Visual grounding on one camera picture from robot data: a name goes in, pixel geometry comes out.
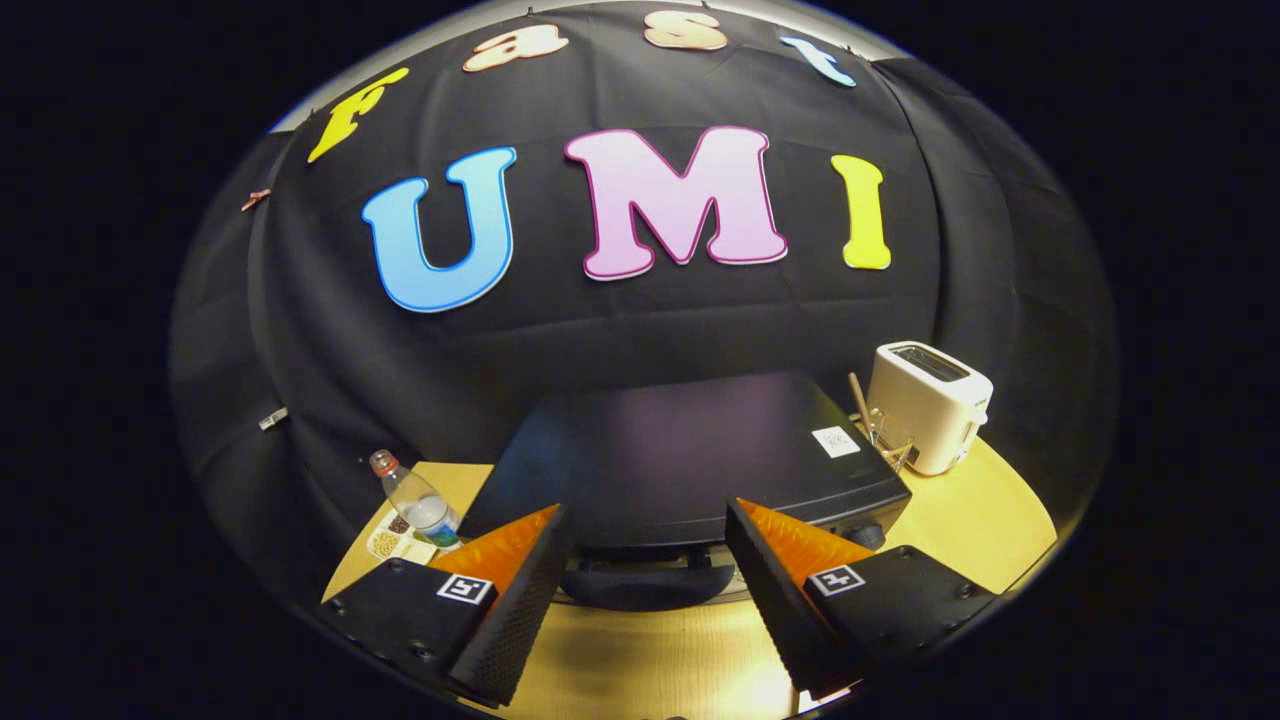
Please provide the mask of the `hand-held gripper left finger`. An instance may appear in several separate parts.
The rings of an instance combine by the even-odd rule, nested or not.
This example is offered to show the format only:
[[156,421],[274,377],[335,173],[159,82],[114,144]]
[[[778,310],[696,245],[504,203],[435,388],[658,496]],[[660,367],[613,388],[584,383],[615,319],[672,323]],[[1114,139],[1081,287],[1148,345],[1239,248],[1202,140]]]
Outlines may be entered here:
[[568,512],[553,503],[426,565],[389,559],[317,614],[416,685],[506,706],[571,550]]

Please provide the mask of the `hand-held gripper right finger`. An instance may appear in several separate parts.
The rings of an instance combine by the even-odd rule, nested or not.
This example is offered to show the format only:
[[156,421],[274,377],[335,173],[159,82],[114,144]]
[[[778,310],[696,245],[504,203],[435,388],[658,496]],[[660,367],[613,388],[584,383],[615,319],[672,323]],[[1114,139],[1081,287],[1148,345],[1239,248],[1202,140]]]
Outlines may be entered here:
[[815,697],[918,665],[996,597],[910,544],[872,552],[745,498],[724,533],[794,687]]

